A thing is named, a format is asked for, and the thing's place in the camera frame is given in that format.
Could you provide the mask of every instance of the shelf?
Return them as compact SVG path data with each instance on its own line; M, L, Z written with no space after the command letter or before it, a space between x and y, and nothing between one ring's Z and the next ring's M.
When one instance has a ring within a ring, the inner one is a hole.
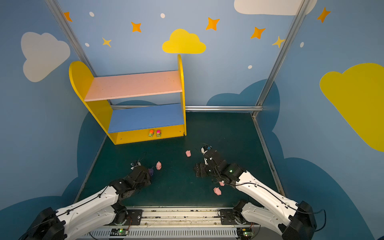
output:
M180 93L179 71L94 78L84 101Z
M184 124L180 103L114 110L108 133L154 129Z

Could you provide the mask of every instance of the yellow star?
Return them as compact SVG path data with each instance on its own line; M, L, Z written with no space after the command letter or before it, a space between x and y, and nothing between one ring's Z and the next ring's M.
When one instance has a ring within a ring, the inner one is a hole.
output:
M273 46L273 45L278 45L279 48L280 48L281 43L284 42L284 41L285 41L285 39L281 40L281 39L280 39L280 36L278 36L277 42L274 43L274 44L272 44L272 46Z
M205 30L213 29L216 31L216 24L219 22L219 20L220 19L213 20L213 19L208 18L208 26Z
M257 27L255 27L255 32L253 33L253 35L251 36L251 39L252 38L258 38L260 39L262 37L262 33L263 31L265 30L265 28L263 29L258 29Z
M325 8L321 15L317 18L317 20L321 20L321 22L324 22L324 19L327 17L328 14L330 14L331 11L327 11Z
M135 23L131 22L131 24L133 26L132 32L137 31L137 32L141 33L141 30L140 30L141 23L135 24Z
M108 45L109 47L111 47L111 46L109 45L109 42L112 41L112 40L107 41L107 40L105 40L104 38L103 38L103 40L104 40L103 45Z
M68 20L68 21L72 21L72 19L70 18L70 12L66 12L66 13L64 13L64 16L65 16L65 18Z

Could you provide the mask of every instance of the dark green mat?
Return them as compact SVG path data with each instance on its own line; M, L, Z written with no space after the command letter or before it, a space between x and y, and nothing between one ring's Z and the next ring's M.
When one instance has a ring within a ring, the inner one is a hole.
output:
M212 178L197 178L193 167L203 162L199 152L207 143L228 163L235 162L277 191L251 115L248 113L187 113L187 136L156 141L113 145L105 141L79 200L104 188L112 180L131 172L131 162L147 152L143 166L154 168L151 185L123 201L126 206L218 206L232 207L240 199L251 200L231 186L220 187ZM192 156L185 155L191 150ZM220 187L222 195L213 192Z

